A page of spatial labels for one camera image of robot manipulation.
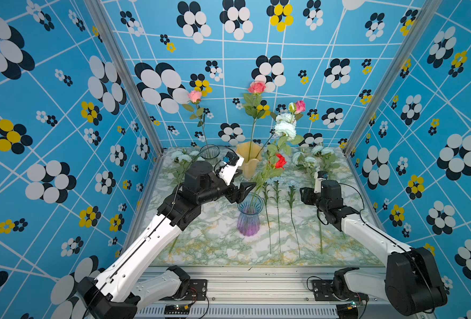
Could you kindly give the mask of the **blue carnation stem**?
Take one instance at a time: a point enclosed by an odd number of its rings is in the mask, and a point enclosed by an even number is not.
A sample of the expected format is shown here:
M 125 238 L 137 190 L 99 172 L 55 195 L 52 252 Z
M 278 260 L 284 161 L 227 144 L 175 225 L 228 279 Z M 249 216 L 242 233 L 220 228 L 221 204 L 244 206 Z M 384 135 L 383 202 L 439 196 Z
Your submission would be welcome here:
M 268 201 L 269 201 L 269 184 L 266 182 L 263 185 L 263 202 L 264 202 L 264 208 L 265 208 L 265 213 L 266 213 L 266 222 L 267 222 L 267 229 L 268 229 L 268 239 L 269 239 L 269 248 L 270 248 L 270 254 L 272 254 L 272 240 L 271 240 L 271 225 L 270 225 L 270 217 L 268 213 Z
M 294 229 L 294 235 L 297 243 L 297 248 L 298 248 L 298 257 L 301 257 L 301 248 L 299 245 L 299 237 L 298 237 L 298 231 L 295 226 L 294 222 L 294 203 L 295 203 L 295 195 L 296 195 L 296 187 L 294 185 L 288 186 L 288 192 L 287 192 L 287 204 L 290 208 L 290 218 L 291 218 L 291 224 Z
M 273 182 L 273 190 L 274 196 L 272 199 L 275 202 L 276 210 L 277 210 L 277 223 L 278 223 L 278 244 L 279 244 L 279 252 L 282 252 L 282 234 L 281 234 L 281 219 L 280 219 L 280 210 L 279 210 L 279 200 L 280 200 L 280 188 L 279 188 L 279 180 L 274 180 Z

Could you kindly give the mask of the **purple tinted glass vase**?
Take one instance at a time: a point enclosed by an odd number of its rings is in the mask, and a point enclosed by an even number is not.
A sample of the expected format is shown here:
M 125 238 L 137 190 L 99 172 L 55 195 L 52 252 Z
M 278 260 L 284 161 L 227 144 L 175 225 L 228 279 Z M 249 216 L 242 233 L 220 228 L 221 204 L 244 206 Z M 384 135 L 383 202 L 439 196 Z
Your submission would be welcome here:
M 237 229 L 245 237 L 256 235 L 260 230 L 259 214 L 264 208 L 260 195 L 250 193 L 242 203 L 238 204 L 239 217 Z

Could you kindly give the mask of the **yellow beige vase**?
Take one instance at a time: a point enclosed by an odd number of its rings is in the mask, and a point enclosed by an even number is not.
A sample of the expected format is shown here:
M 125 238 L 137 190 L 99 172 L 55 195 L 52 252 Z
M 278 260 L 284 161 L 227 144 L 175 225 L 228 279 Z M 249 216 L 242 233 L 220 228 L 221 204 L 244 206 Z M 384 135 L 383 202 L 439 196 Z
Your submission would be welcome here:
M 262 147 L 255 142 L 238 144 L 236 153 L 244 158 L 242 175 L 245 179 L 251 179 L 255 175 L 258 164 L 262 161 Z

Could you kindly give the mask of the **clear ribbed glass vase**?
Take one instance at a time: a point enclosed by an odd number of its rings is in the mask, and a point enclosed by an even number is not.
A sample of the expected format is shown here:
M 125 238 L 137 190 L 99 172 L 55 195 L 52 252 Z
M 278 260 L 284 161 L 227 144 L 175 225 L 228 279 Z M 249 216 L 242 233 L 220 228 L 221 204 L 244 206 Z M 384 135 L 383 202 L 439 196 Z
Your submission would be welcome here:
M 217 145 L 207 144 L 200 149 L 199 156 L 215 166 L 219 161 L 220 148 Z

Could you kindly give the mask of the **light blue peony bouquet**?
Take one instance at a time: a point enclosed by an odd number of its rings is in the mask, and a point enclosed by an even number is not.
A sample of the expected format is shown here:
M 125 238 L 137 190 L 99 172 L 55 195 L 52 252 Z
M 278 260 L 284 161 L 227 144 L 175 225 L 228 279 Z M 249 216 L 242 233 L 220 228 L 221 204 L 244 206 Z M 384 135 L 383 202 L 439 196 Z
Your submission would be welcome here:
M 261 189 L 263 188 L 264 183 L 266 183 L 269 179 L 277 178 L 283 174 L 285 171 L 282 169 L 275 169 L 275 163 L 277 162 L 276 154 L 281 154 L 283 157 L 285 155 L 291 155 L 291 147 L 295 146 L 292 145 L 290 142 L 287 142 L 285 138 L 277 138 L 273 142 L 270 142 L 266 146 L 265 156 L 266 156 L 266 163 L 263 167 L 262 171 L 259 172 L 258 175 L 255 176 L 255 194 L 259 195 Z

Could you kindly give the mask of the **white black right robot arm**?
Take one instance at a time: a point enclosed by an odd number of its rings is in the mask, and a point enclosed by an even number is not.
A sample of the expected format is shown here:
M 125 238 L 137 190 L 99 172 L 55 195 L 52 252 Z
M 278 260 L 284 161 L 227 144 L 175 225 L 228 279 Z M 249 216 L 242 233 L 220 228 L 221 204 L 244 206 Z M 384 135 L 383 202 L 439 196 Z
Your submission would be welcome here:
M 325 179 L 314 188 L 301 188 L 300 194 L 304 204 L 316 207 L 328 224 L 358 241 L 385 266 L 384 275 L 356 267 L 336 271 L 332 291 L 338 299 L 357 293 L 375 296 L 388 301 L 403 316 L 435 310 L 448 302 L 432 253 L 402 243 L 364 221 L 356 209 L 344 204 L 339 182 Z

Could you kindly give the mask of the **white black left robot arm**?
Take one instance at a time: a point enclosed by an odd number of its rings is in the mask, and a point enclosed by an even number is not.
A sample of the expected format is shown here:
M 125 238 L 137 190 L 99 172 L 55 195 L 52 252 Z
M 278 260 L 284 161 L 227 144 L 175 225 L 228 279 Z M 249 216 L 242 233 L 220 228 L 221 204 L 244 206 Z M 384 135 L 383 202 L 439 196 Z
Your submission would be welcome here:
M 190 276 L 180 267 L 169 267 L 160 276 L 141 280 L 160 252 L 178 237 L 202 212 L 205 203 L 226 198 L 242 203 L 254 182 L 234 185 L 244 159 L 228 154 L 227 162 L 215 169 L 209 162 L 193 162 L 183 183 L 165 198 L 147 228 L 121 257 L 97 277 L 85 277 L 77 285 L 82 317 L 134 318 L 138 311 L 163 298 L 181 299 Z

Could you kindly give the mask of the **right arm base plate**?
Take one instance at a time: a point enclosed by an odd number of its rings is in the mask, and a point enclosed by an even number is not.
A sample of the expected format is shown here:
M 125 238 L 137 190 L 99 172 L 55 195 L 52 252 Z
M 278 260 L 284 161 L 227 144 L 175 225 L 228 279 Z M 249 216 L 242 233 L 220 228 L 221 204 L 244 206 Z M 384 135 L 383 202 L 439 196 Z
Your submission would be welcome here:
M 332 280 L 311 279 L 309 281 L 309 289 L 313 293 L 315 301 L 318 302 L 344 302 L 344 303 L 361 303 L 366 302 L 369 297 L 363 293 L 350 292 L 343 296 L 337 296 L 333 290 Z

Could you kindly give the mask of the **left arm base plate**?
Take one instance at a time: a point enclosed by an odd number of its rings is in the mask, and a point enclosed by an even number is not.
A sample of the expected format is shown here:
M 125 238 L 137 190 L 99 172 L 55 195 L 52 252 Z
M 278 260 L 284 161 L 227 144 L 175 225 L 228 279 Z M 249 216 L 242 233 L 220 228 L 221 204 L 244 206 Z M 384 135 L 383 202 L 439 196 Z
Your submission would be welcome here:
M 190 279 L 188 286 L 186 288 L 179 289 L 178 296 L 171 296 L 163 298 L 162 300 L 171 301 L 171 300 L 185 300 L 185 301 L 205 301 L 208 290 L 208 280 L 207 279 Z

